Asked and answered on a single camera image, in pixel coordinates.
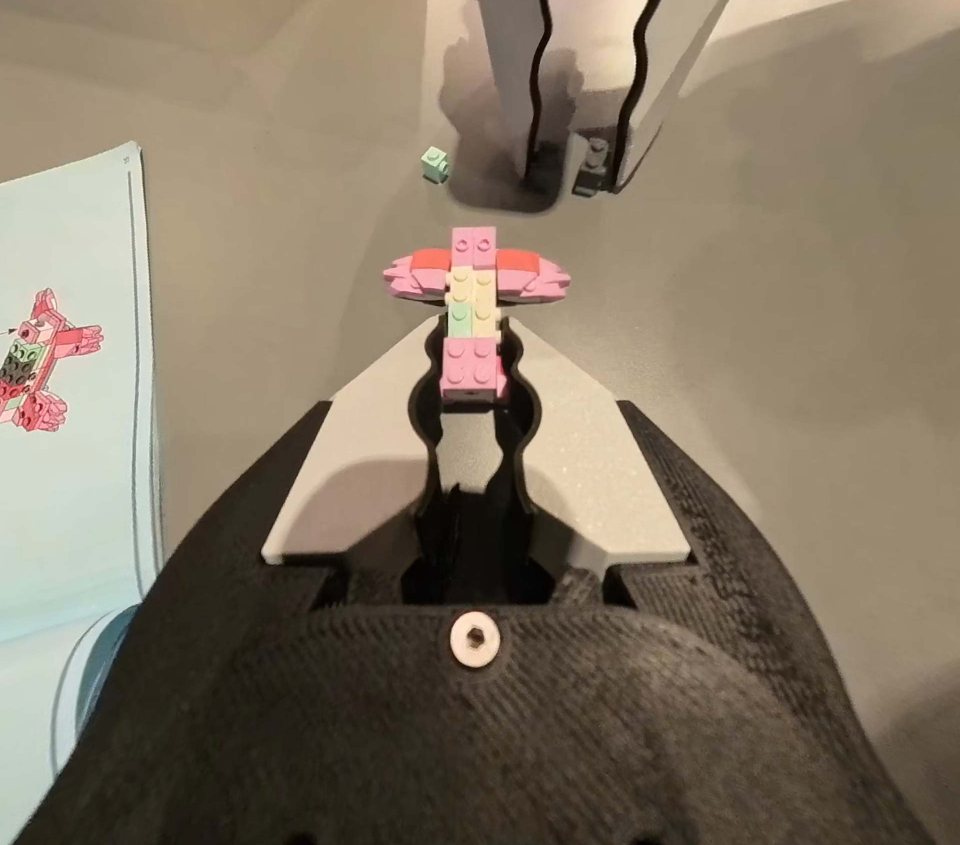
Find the pink toy brick model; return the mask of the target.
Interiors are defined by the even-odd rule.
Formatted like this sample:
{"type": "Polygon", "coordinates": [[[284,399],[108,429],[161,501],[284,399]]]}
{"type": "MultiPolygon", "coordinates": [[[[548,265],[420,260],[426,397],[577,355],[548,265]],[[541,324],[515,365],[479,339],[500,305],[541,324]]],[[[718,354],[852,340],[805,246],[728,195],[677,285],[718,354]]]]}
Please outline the pink toy brick model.
{"type": "Polygon", "coordinates": [[[448,246],[397,258],[382,276],[392,296],[444,309],[438,390],[446,406],[504,402],[504,310],[560,302],[571,284],[540,253],[501,247],[494,226],[452,227],[448,246]]]}

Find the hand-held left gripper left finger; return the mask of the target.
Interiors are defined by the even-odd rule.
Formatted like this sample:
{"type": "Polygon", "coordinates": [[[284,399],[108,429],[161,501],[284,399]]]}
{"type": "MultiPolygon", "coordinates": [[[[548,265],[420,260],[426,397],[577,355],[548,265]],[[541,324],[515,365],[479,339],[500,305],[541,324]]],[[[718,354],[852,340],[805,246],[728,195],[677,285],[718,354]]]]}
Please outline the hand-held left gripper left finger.
{"type": "Polygon", "coordinates": [[[413,508],[429,471],[409,402],[430,370],[430,319],[333,396],[262,546],[267,564],[334,558],[346,564],[413,564],[413,508]]]}

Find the dark grey toy brick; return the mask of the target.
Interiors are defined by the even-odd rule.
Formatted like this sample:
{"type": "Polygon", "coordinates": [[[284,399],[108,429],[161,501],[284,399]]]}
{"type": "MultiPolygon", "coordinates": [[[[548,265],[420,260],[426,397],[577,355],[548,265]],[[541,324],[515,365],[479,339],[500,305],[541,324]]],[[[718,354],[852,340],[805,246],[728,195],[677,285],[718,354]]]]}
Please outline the dark grey toy brick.
{"type": "Polygon", "coordinates": [[[574,180],[572,193],[582,198],[592,198],[606,189],[610,158],[610,144],[600,135],[588,139],[582,164],[574,180]]]}

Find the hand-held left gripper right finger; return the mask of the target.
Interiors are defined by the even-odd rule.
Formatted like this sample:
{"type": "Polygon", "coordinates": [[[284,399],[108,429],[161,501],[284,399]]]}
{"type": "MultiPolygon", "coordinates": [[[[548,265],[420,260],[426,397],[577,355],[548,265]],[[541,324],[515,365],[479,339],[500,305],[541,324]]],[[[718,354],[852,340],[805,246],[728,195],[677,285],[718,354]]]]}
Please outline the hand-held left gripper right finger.
{"type": "Polygon", "coordinates": [[[539,406],[521,455],[534,561],[547,572],[685,561],[690,544],[613,393],[518,320],[510,329],[539,406]]]}

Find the open light blue instruction booklet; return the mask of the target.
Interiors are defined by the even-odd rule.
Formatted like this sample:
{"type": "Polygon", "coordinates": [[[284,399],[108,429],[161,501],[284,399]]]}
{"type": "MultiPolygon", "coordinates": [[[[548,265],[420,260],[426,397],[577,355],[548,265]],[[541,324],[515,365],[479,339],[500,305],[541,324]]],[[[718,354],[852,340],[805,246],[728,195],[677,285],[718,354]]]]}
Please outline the open light blue instruction booklet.
{"type": "Polygon", "coordinates": [[[142,153],[1,188],[1,820],[65,767],[162,567],[142,153]]]}

